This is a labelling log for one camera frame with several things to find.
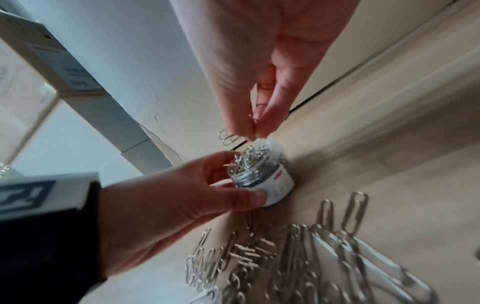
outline hand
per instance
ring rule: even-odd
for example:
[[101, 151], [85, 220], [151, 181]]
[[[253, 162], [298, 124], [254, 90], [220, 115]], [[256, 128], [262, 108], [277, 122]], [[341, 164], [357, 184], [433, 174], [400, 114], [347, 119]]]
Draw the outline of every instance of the hand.
[[267, 137], [287, 117], [360, 0], [171, 2], [226, 128], [253, 140]]
[[231, 183], [211, 186], [229, 178], [224, 165], [234, 155], [216, 153], [102, 189], [98, 227], [104, 277], [136, 267], [221, 214], [263, 206], [266, 197], [260, 191]]

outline black sleeve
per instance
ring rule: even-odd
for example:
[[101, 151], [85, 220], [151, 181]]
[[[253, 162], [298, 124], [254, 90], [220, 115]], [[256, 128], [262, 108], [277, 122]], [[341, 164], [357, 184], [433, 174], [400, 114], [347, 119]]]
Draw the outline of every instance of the black sleeve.
[[0, 221], [0, 303], [77, 303], [102, 280], [100, 189], [90, 184], [81, 210]]

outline fingernail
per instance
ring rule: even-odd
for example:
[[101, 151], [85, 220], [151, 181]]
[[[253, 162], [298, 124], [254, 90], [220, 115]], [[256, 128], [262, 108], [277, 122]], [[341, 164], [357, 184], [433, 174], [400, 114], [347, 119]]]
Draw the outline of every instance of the fingernail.
[[267, 197], [261, 191], [253, 191], [251, 194], [251, 206], [254, 208], [262, 207], [267, 202]]

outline jar label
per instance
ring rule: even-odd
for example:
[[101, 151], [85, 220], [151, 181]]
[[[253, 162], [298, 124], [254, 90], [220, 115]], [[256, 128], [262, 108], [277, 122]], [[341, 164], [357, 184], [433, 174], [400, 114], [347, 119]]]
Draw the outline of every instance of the jar label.
[[272, 174], [266, 181], [251, 189], [260, 190], [266, 195], [266, 204], [264, 207], [278, 203], [294, 188], [294, 180], [285, 170], [283, 165], [278, 167], [277, 171]]

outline jar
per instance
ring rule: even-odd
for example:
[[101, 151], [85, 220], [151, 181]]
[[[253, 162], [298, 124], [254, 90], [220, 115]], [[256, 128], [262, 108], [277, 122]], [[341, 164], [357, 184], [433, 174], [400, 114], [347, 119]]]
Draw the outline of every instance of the jar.
[[228, 174], [237, 188], [265, 193], [267, 207], [285, 198], [295, 185], [284, 162], [282, 149], [273, 138], [260, 139], [237, 155]]

